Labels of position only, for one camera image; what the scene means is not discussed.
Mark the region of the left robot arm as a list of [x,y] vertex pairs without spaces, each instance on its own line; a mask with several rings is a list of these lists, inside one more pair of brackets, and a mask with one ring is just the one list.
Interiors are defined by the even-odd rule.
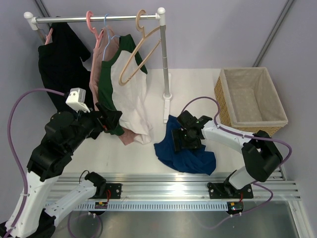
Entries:
[[98,111],[78,118],[70,112],[56,113],[46,124],[46,134],[27,164],[26,188],[10,219],[0,225],[2,238],[50,238],[59,223],[90,198],[119,199],[120,184],[107,184],[96,172],[89,172],[73,190],[47,206],[48,195],[71,162],[74,151],[92,132],[114,129],[121,111],[97,104]]

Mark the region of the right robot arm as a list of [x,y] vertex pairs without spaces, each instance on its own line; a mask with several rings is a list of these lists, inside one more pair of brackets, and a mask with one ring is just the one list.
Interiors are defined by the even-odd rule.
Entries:
[[210,117],[196,118],[188,111],[177,117],[179,129],[172,130],[175,152],[200,149],[202,140],[221,143],[242,154],[244,166],[233,171],[224,182],[209,182],[210,199],[251,199],[251,184],[265,182],[283,161],[282,155],[267,132],[239,131],[217,123]]

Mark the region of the blue t shirt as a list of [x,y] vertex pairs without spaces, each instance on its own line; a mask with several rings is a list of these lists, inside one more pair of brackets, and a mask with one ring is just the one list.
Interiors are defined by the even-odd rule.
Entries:
[[178,172],[211,175],[216,169],[216,157],[214,152],[206,151],[205,145],[196,150],[182,149],[175,152],[172,131],[180,128],[176,117],[170,115],[164,139],[154,144],[158,160]]

